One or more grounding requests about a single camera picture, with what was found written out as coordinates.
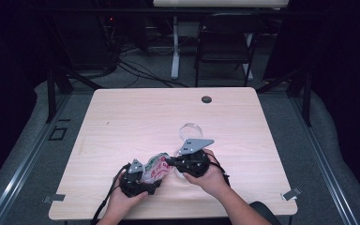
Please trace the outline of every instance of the forearm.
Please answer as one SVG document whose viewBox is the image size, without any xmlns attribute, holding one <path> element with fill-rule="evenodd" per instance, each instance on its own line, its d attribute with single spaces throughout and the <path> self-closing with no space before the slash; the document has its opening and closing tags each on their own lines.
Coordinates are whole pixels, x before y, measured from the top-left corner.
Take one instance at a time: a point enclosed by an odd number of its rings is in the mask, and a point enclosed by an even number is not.
<svg viewBox="0 0 360 225">
<path fill-rule="evenodd" d="M 233 225 L 269 224 L 230 187 L 214 197 L 224 206 Z"/>
</svg>

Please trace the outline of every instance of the chair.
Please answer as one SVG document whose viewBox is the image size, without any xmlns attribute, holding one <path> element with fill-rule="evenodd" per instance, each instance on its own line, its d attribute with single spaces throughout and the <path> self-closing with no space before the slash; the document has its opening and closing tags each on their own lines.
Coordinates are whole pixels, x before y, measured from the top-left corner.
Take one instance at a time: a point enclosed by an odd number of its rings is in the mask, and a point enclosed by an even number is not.
<svg viewBox="0 0 360 225">
<path fill-rule="evenodd" d="M 198 46 L 194 68 L 198 87 L 200 62 L 248 64 L 244 86 L 248 84 L 256 40 L 264 29 L 263 19 L 240 13 L 215 13 L 202 19 L 198 30 Z"/>
</svg>

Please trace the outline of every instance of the human hand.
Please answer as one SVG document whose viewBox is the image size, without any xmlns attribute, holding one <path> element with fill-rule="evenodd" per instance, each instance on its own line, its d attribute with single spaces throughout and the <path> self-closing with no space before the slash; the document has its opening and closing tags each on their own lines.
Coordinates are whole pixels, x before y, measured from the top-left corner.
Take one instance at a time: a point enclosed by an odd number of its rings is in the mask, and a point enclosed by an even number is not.
<svg viewBox="0 0 360 225">
<path fill-rule="evenodd" d="M 122 189 L 119 187 L 119 181 L 122 179 L 124 174 L 121 173 L 119 178 L 115 182 L 115 190 L 112 192 L 110 196 L 110 200 L 108 202 L 107 210 L 103 216 L 103 218 L 98 223 L 99 225 L 105 224 L 117 224 L 121 221 L 130 211 L 130 209 L 136 204 L 140 203 L 148 196 L 148 192 L 145 191 L 137 196 L 129 198 L 122 192 Z"/>
<path fill-rule="evenodd" d="M 215 154 L 209 149 L 203 149 L 203 151 L 208 155 L 211 162 L 218 163 L 214 157 Z M 217 197 L 219 193 L 226 188 L 230 188 L 224 180 L 223 173 L 221 169 L 216 166 L 209 166 L 207 172 L 198 178 L 184 172 L 184 177 L 193 185 L 201 187 L 206 193 Z"/>
</svg>

